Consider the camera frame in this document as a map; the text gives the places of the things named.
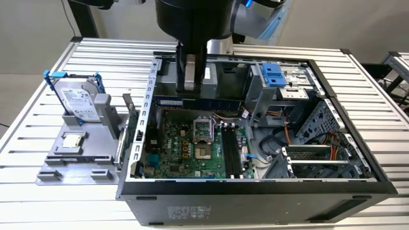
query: green circuit board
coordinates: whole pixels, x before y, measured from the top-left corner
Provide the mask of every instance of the green circuit board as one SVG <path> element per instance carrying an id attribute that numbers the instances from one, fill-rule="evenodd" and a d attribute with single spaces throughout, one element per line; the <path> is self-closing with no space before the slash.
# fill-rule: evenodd
<path id="1" fill-rule="evenodd" d="M 151 178 L 226 178 L 220 127 L 214 127 L 214 140 L 211 145 L 193 144 L 193 123 L 168 121 L 163 136 L 159 167 Z M 240 140 L 245 139 L 244 129 L 236 130 L 236 136 Z M 244 178 L 253 178 L 252 164 L 242 175 Z"/>

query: blue drive bracket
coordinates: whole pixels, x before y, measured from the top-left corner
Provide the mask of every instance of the blue drive bracket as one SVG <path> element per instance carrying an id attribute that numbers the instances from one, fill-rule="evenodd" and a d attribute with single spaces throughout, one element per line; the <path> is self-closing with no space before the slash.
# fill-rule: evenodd
<path id="1" fill-rule="evenodd" d="M 261 72 L 266 79 L 266 86 L 284 87 L 286 85 L 285 77 L 281 73 L 280 66 L 274 63 L 262 63 Z"/>
<path id="2" fill-rule="evenodd" d="M 63 74 L 63 73 L 64 73 L 64 72 L 53 72 L 52 75 L 49 76 L 49 70 L 47 69 L 47 70 L 44 70 L 44 73 L 43 73 L 43 74 L 44 74 L 44 80 L 45 80 L 47 84 L 49 85 L 51 90 L 55 91 L 56 96 L 57 96 L 57 98 L 59 98 L 59 101 L 60 101 L 60 103 L 61 103 L 61 105 L 63 105 L 63 108 L 64 108 L 64 110 L 65 110 L 65 115 L 68 115 L 69 112 L 68 112 L 68 110 L 67 110 L 67 108 L 65 108 L 65 106 L 64 106 L 64 103 L 63 103 L 63 100 L 61 100 L 61 98 L 60 98 L 60 95 L 59 95 L 59 93 L 57 93 L 57 91 L 56 91 L 56 88 L 55 88 L 52 82 L 51 82 L 51 78 L 64 78 L 64 74 Z"/>
<path id="3" fill-rule="evenodd" d="M 75 77 L 95 78 L 99 93 L 105 93 L 105 87 L 104 87 L 104 84 L 103 84 L 103 77 L 101 77 L 101 75 L 99 74 L 99 72 L 96 72 L 95 75 L 92 75 L 92 76 L 91 76 L 91 75 L 75 75 L 75 74 L 73 74 L 73 75 L 68 75 L 68 73 L 64 72 L 64 71 L 55 71 L 52 74 L 49 74 L 49 73 L 51 73 L 51 72 L 49 72 L 48 69 L 44 70 L 44 80 L 45 80 L 47 84 L 49 85 L 51 90 L 55 91 L 55 93 L 56 93 L 56 96 L 57 96 L 57 98 L 59 98 L 59 101 L 60 101 L 60 103 L 61 103 L 61 105 L 63 105 L 63 108 L 64 108 L 64 110 L 65 110 L 65 115 L 68 115 L 69 112 L 68 112 L 68 109 L 65 108 L 65 105 L 64 105 L 64 103 L 63 103 L 63 100 L 61 100 L 61 98 L 60 98 L 60 95 L 59 95 L 59 93 L 56 92 L 56 88 L 55 88 L 55 86 L 53 86 L 52 79 L 61 79 L 61 78 L 69 78 L 69 77 L 72 77 L 72 78 L 75 78 Z"/>

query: open computer tower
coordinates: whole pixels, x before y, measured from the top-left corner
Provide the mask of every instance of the open computer tower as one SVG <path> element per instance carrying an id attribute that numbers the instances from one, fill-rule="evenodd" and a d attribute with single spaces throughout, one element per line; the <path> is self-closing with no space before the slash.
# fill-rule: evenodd
<path id="1" fill-rule="evenodd" d="M 155 53 L 117 198 L 141 225 L 337 222 L 396 194 L 313 60 Z"/>

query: sticker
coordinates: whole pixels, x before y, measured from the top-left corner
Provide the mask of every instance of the sticker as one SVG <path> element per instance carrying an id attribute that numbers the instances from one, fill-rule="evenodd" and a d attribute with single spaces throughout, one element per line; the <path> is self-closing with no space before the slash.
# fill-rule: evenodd
<path id="1" fill-rule="evenodd" d="M 168 206 L 169 219 L 209 219 L 212 206 Z"/>
<path id="2" fill-rule="evenodd" d="M 173 100 L 160 100 L 160 105 L 176 105 L 176 106 L 184 106 L 184 101 L 173 101 Z"/>
<path id="3" fill-rule="evenodd" d="M 249 112 L 248 112 L 248 110 L 245 109 L 245 110 L 242 111 L 241 117 L 242 117 L 244 119 L 246 119 L 248 116 L 249 116 Z"/>
<path id="4" fill-rule="evenodd" d="M 89 93 L 84 89 L 61 89 L 65 102 L 71 108 L 72 113 L 84 121 L 100 121 L 96 113 L 95 103 Z"/>
<path id="5" fill-rule="evenodd" d="M 205 71 L 204 71 L 204 79 L 211 79 L 211 68 L 209 67 L 207 67 L 205 68 Z"/>

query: gray floor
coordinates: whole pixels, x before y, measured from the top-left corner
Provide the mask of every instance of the gray floor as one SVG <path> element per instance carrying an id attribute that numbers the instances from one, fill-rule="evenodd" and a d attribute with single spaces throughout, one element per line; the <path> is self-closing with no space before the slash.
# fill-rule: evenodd
<path id="1" fill-rule="evenodd" d="M 43 75 L 0 74 L 0 123 L 11 125 L 43 81 Z M 7 128 L 0 126 L 0 137 Z"/>

